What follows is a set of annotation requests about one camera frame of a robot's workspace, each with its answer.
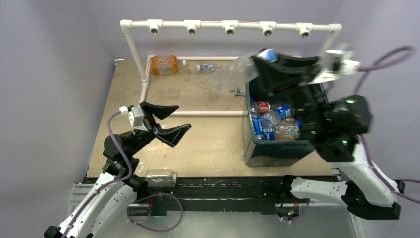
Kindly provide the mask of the clear crushed bottle back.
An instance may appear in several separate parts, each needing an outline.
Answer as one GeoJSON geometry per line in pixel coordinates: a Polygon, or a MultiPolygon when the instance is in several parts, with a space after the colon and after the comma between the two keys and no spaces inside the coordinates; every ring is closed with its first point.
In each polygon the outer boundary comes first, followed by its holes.
{"type": "Polygon", "coordinates": [[[207,63],[198,64],[196,67],[198,72],[206,72],[206,73],[213,73],[220,70],[221,68],[222,66],[219,64],[207,64],[207,63]]]}

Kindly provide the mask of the clear bottle blue label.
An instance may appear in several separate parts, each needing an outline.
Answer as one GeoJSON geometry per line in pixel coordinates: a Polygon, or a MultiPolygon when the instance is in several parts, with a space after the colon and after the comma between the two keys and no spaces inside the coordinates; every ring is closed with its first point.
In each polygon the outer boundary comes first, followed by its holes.
{"type": "Polygon", "coordinates": [[[274,128],[282,121],[292,117],[295,109],[289,105],[282,105],[261,115],[260,122],[264,129],[274,128]]]}

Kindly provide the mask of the large orange label crushed bottle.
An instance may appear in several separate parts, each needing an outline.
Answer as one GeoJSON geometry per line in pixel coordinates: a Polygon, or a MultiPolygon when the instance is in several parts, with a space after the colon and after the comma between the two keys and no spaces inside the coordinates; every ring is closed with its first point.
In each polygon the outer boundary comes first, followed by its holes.
{"type": "Polygon", "coordinates": [[[274,139],[277,141],[295,141],[300,137],[301,122],[287,118],[274,128],[274,139]]]}

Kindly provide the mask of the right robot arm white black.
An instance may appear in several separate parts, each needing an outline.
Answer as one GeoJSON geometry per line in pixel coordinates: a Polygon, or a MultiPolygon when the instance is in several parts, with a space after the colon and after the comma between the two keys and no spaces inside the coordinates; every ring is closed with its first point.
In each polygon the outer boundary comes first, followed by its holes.
{"type": "Polygon", "coordinates": [[[366,98],[351,95],[329,102],[318,89],[321,78],[337,78],[344,60],[335,60],[332,70],[322,69],[318,56],[278,54],[273,61],[253,55],[252,60],[259,74],[259,91],[290,103],[302,123],[301,132],[310,136],[309,143],[348,177],[348,181],[327,182],[286,175],[278,188],[279,198],[335,203],[366,220],[399,219],[397,197],[404,193],[405,184],[386,176],[363,145],[363,134],[369,132],[373,119],[366,98]]]}

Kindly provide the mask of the clear bottle white cap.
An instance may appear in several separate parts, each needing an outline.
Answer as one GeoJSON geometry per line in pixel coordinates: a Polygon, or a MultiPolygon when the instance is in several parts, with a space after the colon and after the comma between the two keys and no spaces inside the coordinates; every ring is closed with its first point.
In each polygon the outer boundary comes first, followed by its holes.
{"type": "Polygon", "coordinates": [[[277,51],[265,49],[258,53],[250,53],[238,57],[229,65],[223,66],[212,73],[207,81],[208,87],[216,93],[234,90],[259,76],[259,72],[252,57],[264,62],[276,62],[277,51]]]}

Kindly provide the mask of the clear bottle red cap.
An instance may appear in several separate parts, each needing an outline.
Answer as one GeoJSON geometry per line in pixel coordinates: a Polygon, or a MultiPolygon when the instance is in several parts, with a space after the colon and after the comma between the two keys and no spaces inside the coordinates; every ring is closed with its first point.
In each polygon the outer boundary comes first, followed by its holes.
{"type": "Polygon", "coordinates": [[[277,102],[277,101],[252,101],[250,102],[251,106],[251,113],[253,115],[262,115],[274,109],[280,108],[284,102],[277,102]]]}

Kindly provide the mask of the dark green plastic bin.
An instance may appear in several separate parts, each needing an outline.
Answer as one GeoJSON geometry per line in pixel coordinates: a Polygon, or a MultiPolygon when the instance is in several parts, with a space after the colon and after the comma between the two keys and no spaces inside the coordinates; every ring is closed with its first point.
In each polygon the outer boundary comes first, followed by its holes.
{"type": "Polygon", "coordinates": [[[300,137],[295,141],[260,141],[254,134],[251,117],[250,102],[252,101],[277,101],[284,102],[283,105],[293,107],[285,97],[285,91],[274,94],[260,93],[256,88],[256,79],[246,83],[245,85],[245,115],[242,119],[242,141],[245,152],[245,163],[249,167],[278,167],[290,166],[299,159],[314,151],[309,140],[313,135],[301,132],[300,137]]]}

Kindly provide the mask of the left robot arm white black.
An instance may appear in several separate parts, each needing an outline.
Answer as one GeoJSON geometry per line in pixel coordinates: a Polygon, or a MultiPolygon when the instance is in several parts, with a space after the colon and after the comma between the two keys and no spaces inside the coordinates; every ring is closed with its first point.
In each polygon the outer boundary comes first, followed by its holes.
{"type": "Polygon", "coordinates": [[[136,202],[152,198],[148,181],[134,173],[139,159],[134,155],[158,139],[175,147],[191,128],[184,124],[163,129],[156,118],[163,120],[178,105],[155,105],[142,101],[123,106],[107,120],[108,137],[104,140],[106,163],[91,190],[75,210],[58,226],[49,226],[46,238],[99,238],[104,230],[136,202]]]}

